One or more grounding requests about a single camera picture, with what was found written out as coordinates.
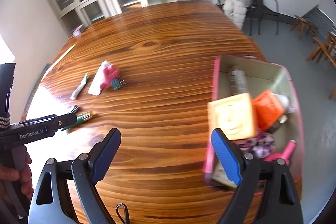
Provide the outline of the person's left hand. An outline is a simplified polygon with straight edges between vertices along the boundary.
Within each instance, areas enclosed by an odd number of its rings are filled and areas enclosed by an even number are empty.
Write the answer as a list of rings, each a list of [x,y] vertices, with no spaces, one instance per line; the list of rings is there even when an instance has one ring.
[[[32,172],[29,166],[31,163],[32,160],[29,153],[27,152],[25,158],[25,167],[20,172],[13,168],[1,166],[1,180],[11,182],[21,180],[21,191],[29,200],[31,200],[34,193]]]

